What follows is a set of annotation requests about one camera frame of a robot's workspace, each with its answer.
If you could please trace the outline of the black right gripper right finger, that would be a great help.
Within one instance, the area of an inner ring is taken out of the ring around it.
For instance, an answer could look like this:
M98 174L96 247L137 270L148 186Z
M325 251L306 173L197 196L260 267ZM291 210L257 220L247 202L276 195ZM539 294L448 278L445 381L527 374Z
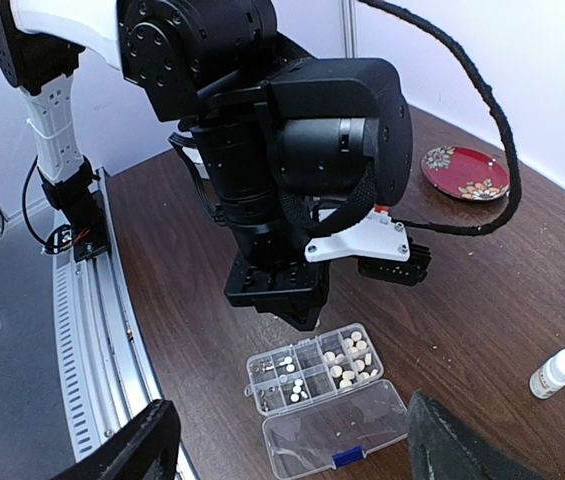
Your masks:
M408 449L415 479L540 479L489 444L438 400L418 390L408 404Z

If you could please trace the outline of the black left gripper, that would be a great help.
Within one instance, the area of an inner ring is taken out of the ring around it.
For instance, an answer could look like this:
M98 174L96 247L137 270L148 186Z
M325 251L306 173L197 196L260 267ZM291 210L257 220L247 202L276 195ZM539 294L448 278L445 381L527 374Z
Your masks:
M224 295L236 308L270 313L298 331L313 331L330 289L330 262L292 261L265 270L240 248L229 271Z

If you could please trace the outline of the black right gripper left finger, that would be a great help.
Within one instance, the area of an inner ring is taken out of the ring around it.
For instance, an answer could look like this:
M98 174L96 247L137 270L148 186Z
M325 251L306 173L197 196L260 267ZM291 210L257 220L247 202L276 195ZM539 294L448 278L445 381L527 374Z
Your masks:
M58 479L174 479L181 423L170 400L154 400Z

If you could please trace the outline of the clear plastic pill organizer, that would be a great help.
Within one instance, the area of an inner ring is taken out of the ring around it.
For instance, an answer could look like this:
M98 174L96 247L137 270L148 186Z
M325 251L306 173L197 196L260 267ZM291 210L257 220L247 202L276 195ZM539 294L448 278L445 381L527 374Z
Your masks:
M407 436L407 407L383 374L379 380L352 390L337 391L328 377L318 339L321 335L255 354L246 362L244 394L263 416L262 432L273 475L300 479L337 470ZM294 358L304 377L309 399L287 405L279 375L285 356ZM262 401L255 392L249 364L270 357L278 387Z

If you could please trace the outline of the white pill bottle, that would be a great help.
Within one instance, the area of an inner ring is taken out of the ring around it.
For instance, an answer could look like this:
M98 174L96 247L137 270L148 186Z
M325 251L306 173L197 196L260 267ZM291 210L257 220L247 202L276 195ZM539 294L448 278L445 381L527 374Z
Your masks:
M565 348L544 362L529 379L533 396L544 400L565 387Z

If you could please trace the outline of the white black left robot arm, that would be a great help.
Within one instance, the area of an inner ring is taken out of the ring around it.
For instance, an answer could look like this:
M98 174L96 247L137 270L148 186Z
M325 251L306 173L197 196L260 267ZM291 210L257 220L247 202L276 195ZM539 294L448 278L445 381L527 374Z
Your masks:
M27 101L32 169L87 236L103 212L70 92L87 50L191 133L211 214L238 246L229 303L314 329L329 264L308 259L310 242L396 205L408 185L412 125L395 67L312 56L279 32L269 1L0 1L0 68Z

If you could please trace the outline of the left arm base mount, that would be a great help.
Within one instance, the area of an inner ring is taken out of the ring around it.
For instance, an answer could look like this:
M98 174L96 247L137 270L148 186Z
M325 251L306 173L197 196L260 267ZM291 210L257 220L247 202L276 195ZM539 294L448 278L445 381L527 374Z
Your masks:
M89 160L84 157L78 171L67 180L52 184L37 165L35 156L23 184L21 194L22 216L31 236L42 246L42 252L51 256L73 250L74 260L90 260L107 252L111 240L107 229L104 197L100 190L90 186L101 180ZM67 222L43 239L33 228L27 209L27 193L33 173L38 171L45 197L52 208L61 212Z

